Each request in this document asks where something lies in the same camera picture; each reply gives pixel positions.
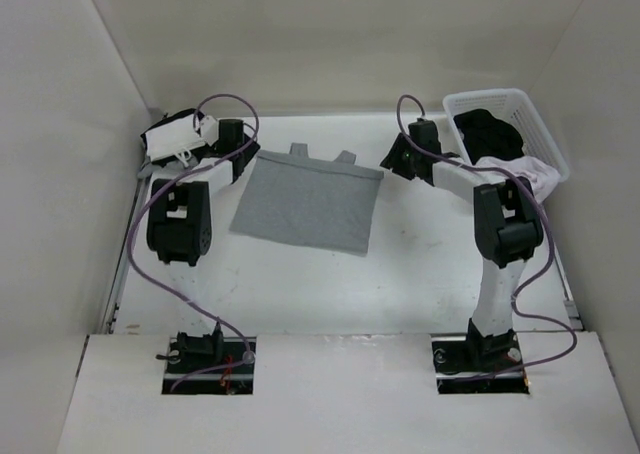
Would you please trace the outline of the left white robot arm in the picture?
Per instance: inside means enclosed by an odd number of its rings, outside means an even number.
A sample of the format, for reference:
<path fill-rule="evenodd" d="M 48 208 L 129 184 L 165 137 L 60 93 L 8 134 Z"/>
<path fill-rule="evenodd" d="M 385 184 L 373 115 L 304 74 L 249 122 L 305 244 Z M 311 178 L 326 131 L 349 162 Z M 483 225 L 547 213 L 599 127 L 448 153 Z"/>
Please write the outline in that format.
<path fill-rule="evenodd" d="M 213 242 L 211 195 L 236 182 L 260 149 L 246 127 L 239 119 L 219 121 L 218 138 L 201 162 L 173 179 L 154 180 L 147 203 L 147 245 L 175 276 L 174 285 L 163 288 L 215 322 L 219 318 L 197 303 L 196 266 Z"/>

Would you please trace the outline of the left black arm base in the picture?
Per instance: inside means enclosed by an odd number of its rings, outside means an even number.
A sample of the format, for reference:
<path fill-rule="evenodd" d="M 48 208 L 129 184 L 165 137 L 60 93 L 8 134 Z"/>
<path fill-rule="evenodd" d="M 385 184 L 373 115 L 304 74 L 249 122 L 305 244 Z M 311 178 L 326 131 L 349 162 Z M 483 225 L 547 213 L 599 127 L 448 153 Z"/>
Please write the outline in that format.
<path fill-rule="evenodd" d="M 204 368 L 217 365 L 223 360 L 224 334 L 220 323 L 211 333 L 200 337 L 179 332 L 176 339 L 169 344 L 167 354 L 157 354 L 157 360 L 166 361 L 169 365 L 187 368 Z"/>

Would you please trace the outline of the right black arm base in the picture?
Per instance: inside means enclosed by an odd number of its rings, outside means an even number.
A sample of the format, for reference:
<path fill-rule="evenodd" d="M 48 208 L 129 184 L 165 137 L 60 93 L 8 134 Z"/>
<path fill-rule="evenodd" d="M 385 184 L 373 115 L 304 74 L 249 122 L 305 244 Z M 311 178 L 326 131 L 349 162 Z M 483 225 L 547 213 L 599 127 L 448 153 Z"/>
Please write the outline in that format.
<path fill-rule="evenodd" d="M 463 340 L 432 342 L 435 369 L 442 374 L 489 374 L 522 364 L 517 335 L 512 328 L 497 335 L 483 335 L 472 319 Z"/>

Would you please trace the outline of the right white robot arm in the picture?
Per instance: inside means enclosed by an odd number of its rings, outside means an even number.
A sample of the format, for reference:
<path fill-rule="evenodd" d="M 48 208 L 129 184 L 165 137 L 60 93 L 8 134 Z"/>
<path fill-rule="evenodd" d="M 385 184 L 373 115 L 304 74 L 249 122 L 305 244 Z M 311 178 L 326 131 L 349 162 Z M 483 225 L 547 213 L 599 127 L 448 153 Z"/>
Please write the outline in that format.
<path fill-rule="evenodd" d="M 512 298 L 527 262 L 542 243 L 543 228 L 528 181 L 484 171 L 444 154 L 434 122 L 419 119 L 400 133 L 381 166 L 407 180 L 418 178 L 469 203 L 474 239 L 483 259 L 478 303 L 464 344 L 473 368 L 489 368 L 500 357 L 494 338 L 513 329 Z"/>

